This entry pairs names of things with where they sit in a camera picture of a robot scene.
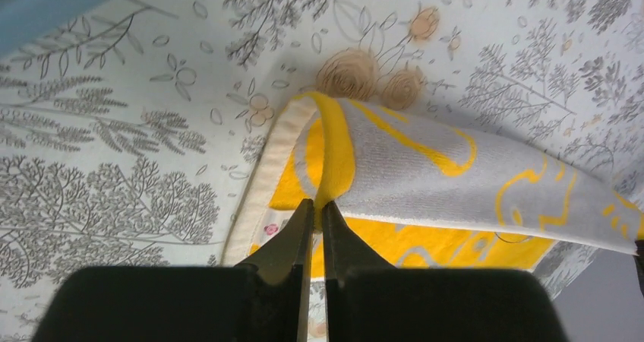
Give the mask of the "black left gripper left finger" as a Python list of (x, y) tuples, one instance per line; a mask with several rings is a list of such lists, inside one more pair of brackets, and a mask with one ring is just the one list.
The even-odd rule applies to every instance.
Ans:
[(304, 341), (312, 200), (231, 267), (93, 266), (75, 271), (35, 341)]

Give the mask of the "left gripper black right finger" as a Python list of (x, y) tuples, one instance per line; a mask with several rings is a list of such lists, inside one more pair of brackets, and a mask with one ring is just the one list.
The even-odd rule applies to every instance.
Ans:
[(396, 268), (321, 211), (331, 341), (565, 341), (541, 284), (508, 269)]

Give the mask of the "grey yellow patterned towel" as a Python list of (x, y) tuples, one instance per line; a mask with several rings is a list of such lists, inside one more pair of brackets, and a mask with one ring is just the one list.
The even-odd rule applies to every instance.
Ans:
[(223, 251), (241, 261), (303, 199), (334, 201), (403, 267), (568, 270), (564, 247), (634, 253), (643, 214), (608, 185), (518, 141), (311, 92), (269, 133)]

